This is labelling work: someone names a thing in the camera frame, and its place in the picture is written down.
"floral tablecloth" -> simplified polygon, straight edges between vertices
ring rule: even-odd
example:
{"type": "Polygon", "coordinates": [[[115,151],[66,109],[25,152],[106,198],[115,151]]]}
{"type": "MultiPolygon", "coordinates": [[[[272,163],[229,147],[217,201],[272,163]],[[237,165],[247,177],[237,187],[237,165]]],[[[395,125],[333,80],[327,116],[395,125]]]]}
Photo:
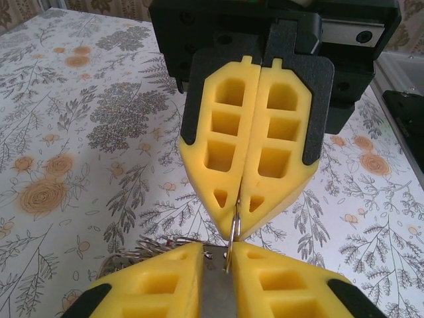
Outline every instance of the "floral tablecloth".
{"type": "MultiPolygon", "coordinates": [[[[0,37],[0,317],[55,317],[139,235],[224,244],[178,153],[152,25],[50,9],[0,37]]],[[[420,188],[370,89],[297,202],[249,242],[424,316],[420,188]]]]}

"yellow foam pad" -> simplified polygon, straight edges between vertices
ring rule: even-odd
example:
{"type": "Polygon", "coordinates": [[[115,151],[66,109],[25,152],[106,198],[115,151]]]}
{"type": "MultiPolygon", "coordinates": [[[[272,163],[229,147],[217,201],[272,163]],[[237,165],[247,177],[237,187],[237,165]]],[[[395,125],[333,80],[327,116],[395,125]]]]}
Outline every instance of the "yellow foam pad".
{"type": "Polygon", "coordinates": [[[111,291],[90,318],[200,317],[203,246],[189,243],[96,280],[111,291]]]}
{"type": "Polygon", "coordinates": [[[233,248],[238,318],[353,318],[327,286],[345,277],[248,243],[233,248]]]}
{"type": "Polygon", "coordinates": [[[243,240],[291,205],[318,167],[302,162],[311,92],[281,60],[251,62],[205,80],[196,140],[180,139],[190,182],[225,240],[240,185],[243,240]]]}

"orange flower print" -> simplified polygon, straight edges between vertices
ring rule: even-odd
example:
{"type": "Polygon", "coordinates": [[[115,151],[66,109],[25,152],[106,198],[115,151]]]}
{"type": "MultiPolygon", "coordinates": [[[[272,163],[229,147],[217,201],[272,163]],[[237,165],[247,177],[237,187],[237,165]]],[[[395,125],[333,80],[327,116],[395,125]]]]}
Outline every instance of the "orange flower print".
{"type": "Polygon", "coordinates": [[[33,162],[34,159],[31,157],[20,157],[15,161],[15,165],[12,167],[12,169],[18,170],[18,174],[20,174],[22,171],[28,172],[31,169],[33,162]]]}
{"type": "Polygon", "coordinates": [[[159,138],[160,137],[163,137],[164,136],[164,134],[162,134],[162,131],[160,130],[160,128],[155,128],[154,130],[153,130],[153,138],[156,140],[156,141],[159,141],[159,138]]]}
{"type": "Polygon", "coordinates": [[[149,156],[152,156],[150,153],[149,153],[149,150],[151,149],[152,147],[151,147],[151,145],[149,145],[149,144],[145,144],[145,143],[142,143],[142,144],[139,144],[139,146],[138,146],[138,150],[140,150],[140,154],[142,154],[143,152],[145,152],[145,153],[147,153],[149,156]]]}
{"type": "Polygon", "coordinates": [[[333,144],[336,144],[337,146],[340,146],[341,148],[343,148],[344,146],[346,146],[346,142],[345,142],[345,140],[342,137],[331,136],[330,139],[333,142],[333,144]]]}
{"type": "Polygon", "coordinates": [[[409,238],[413,239],[415,237],[421,244],[424,244],[423,240],[421,240],[421,232],[418,232],[418,230],[415,227],[408,228],[408,231],[412,234],[409,238]]]}
{"type": "Polygon", "coordinates": [[[372,141],[366,137],[356,136],[355,138],[353,138],[353,142],[359,147],[359,149],[363,151],[371,151],[374,149],[372,141]]]}
{"type": "Polygon", "coordinates": [[[7,235],[11,234],[13,227],[15,226],[14,222],[9,220],[5,224],[0,226],[0,240],[5,238],[7,235]]]}
{"type": "Polygon", "coordinates": [[[184,186],[186,186],[188,183],[189,183],[189,181],[188,181],[188,179],[185,177],[185,178],[182,178],[181,179],[181,182],[180,182],[181,184],[183,184],[184,186]]]}
{"type": "Polygon", "coordinates": [[[91,75],[88,74],[88,73],[83,73],[79,76],[79,78],[81,78],[81,80],[84,80],[84,81],[88,80],[90,77],[91,77],[91,75]]]}
{"type": "Polygon", "coordinates": [[[70,248],[69,250],[67,250],[65,252],[65,254],[72,253],[72,252],[75,252],[76,251],[76,253],[79,256],[79,258],[83,259],[83,254],[82,253],[85,252],[86,250],[88,250],[90,248],[90,246],[91,246],[90,243],[87,242],[86,240],[83,241],[83,242],[81,242],[80,241],[80,236],[77,235],[77,247],[70,248]]]}
{"type": "Polygon", "coordinates": [[[63,176],[68,170],[72,168],[72,159],[68,156],[59,155],[50,159],[47,163],[46,172],[51,176],[63,176]]]}
{"type": "Polygon", "coordinates": [[[360,164],[371,174],[376,176],[386,176],[390,174],[389,164],[377,154],[363,154],[360,157],[360,164]]]}
{"type": "Polygon", "coordinates": [[[34,220],[49,214],[57,208],[66,195],[65,185],[62,183],[40,180],[31,183],[21,193],[20,204],[24,211],[34,214],[34,220]]]}
{"type": "Polygon", "coordinates": [[[111,177],[109,178],[109,184],[112,184],[113,179],[118,179],[118,177],[122,176],[124,174],[124,169],[122,168],[123,164],[120,164],[118,162],[114,162],[111,164],[111,169],[108,168],[108,170],[111,172],[111,177]]]}
{"type": "Polygon", "coordinates": [[[47,144],[47,147],[50,147],[50,144],[54,144],[57,140],[61,140],[58,134],[47,134],[40,141],[44,141],[47,144]]]}
{"type": "Polygon", "coordinates": [[[368,213],[368,211],[365,211],[363,208],[358,209],[358,214],[362,215],[365,219],[365,215],[368,213]]]}
{"type": "Polygon", "coordinates": [[[177,187],[176,187],[175,184],[172,184],[170,182],[166,182],[164,185],[159,185],[159,188],[162,189],[162,190],[165,190],[166,194],[169,197],[170,191],[175,191],[177,187]]]}
{"type": "Polygon", "coordinates": [[[57,53],[57,54],[61,54],[64,53],[66,51],[65,48],[54,48],[53,52],[57,53]]]}
{"type": "Polygon", "coordinates": [[[65,59],[65,64],[70,68],[82,68],[90,62],[87,56],[70,56],[65,59]]]}
{"type": "Polygon", "coordinates": [[[346,214],[344,217],[340,217],[344,222],[350,223],[350,225],[356,230],[354,224],[357,224],[358,218],[351,214],[346,214]]]}
{"type": "Polygon", "coordinates": [[[91,52],[91,48],[88,46],[78,46],[77,48],[74,48],[74,53],[76,55],[87,55],[91,52]]]}
{"type": "Polygon", "coordinates": [[[78,297],[82,295],[82,291],[80,290],[70,290],[65,296],[62,298],[62,309],[63,312],[67,311],[69,307],[72,306],[73,303],[78,299],[78,297]]]}

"metal clip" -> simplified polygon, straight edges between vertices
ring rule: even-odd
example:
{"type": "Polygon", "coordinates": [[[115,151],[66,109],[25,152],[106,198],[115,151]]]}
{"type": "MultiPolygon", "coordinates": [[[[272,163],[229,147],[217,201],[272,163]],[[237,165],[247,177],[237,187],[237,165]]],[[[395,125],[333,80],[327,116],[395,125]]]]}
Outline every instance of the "metal clip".
{"type": "Polygon", "coordinates": [[[233,254],[233,242],[236,242],[240,237],[240,231],[241,231],[240,206],[241,206],[241,198],[240,198],[240,189],[239,189],[236,206],[235,206],[234,217],[233,217],[233,223],[231,225],[230,241],[228,242],[227,255],[225,256],[225,266],[223,268],[223,271],[226,272],[227,274],[230,272],[230,267],[231,267],[231,256],[233,254]]]}

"silver metal part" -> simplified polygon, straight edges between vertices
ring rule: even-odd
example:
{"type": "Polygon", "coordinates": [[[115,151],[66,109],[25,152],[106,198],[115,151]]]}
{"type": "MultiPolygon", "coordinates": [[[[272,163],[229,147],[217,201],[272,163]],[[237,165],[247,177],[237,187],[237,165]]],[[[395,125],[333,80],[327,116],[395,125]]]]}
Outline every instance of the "silver metal part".
{"type": "Polygon", "coordinates": [[[371,83],[371,88],[386,115],[393,132],[395,133],[403,152],[406,155],[421,187],[424,188],[424,173],[410,151],[396,119],[388,111],[383,99],[387,90],[401,91],[407,97],[409,93],[424,95],[424,57],[411,56],[396,52],[383,52],[376,61],[376,76],[371,83]]]}
{"type": "Polygon", "coordinates": [[[385,28],[380,23],[356,23],[352,21],[323,19],[321,40],[327,43],[347,44],[373,48],[377,45],[385,28]]]}
{"type": "Polygon", "coordinates": [[[228,242],[228,250],[225,255],[225,266],[223,271],[227,274],[230,272],[231,267],[231,256],[233,255],[233,243],[237,241],[240,237],[241,231],[241,218],[240,218],[240,190],[238,193],[238,198],[235,206],[235,213],[233,217],[233,223],[231,225],[230,231],[230,241],[228,242]]]}
{"type": "Polygon", "coordinates": [[[236,318],[237,305],[233,287],[233,275],[222,271],[225,265],[226,246],[208,246],[212,260],[203,260],[202,318],[236,318]]]}
{"type": "MultiPolygon", "coordinates": [[[[160,244],[149,238],[140,237],[136,250],[120,252],[106,259],[100,267],[97,279],[190,242],[200,241],[177,237],[160,244]]],[[[224,255],[228,248],[210,245],[207,242],[201,243],[204,249],[201,316],[202,318],[235,318],[237,305],[233,276],[222,271],[226,262],[224,255]]]]}

